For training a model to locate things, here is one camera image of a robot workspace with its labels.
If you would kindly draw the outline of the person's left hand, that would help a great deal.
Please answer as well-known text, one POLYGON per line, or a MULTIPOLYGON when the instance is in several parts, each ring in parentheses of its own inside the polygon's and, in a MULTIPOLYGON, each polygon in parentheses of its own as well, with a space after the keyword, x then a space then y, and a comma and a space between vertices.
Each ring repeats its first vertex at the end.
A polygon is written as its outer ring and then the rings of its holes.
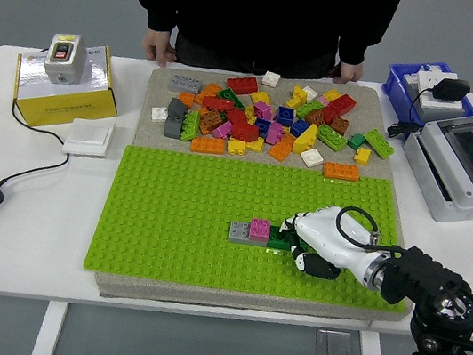
POLYGON ((363 64, 348 64, 338 62, 333 68, 329 69, 327 74, 335 84, 344 85, 348 82, 356 82, 364 75, 363 64))

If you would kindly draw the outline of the person's right hand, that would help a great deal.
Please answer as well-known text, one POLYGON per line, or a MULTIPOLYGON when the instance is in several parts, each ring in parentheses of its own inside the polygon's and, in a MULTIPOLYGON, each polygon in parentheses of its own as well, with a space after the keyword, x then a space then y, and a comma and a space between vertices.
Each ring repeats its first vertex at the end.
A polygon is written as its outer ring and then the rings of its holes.
POLYGON ((171 45, 171 39, 171 32, 149 28, 141 42, 146 57, 150 61, 154 60, 161 68, 166 67, 170 62, 176 62, 177 53, 171 45))

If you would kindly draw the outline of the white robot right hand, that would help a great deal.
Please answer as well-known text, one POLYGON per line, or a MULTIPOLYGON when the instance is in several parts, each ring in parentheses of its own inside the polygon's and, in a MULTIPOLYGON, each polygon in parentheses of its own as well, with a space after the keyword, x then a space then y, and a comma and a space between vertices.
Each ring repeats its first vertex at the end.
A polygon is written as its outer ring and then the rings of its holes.
POLYGON ((359 207, 328 206, 286 219, 280 232, 286 236, 298 270, 317 278, 336 279, 342 269, 353 273, 361 285, 381 289, 390 251, 380 247, 377 223, 359 207), (348 216, 352 210, 370 223, 367 230, 348 216))

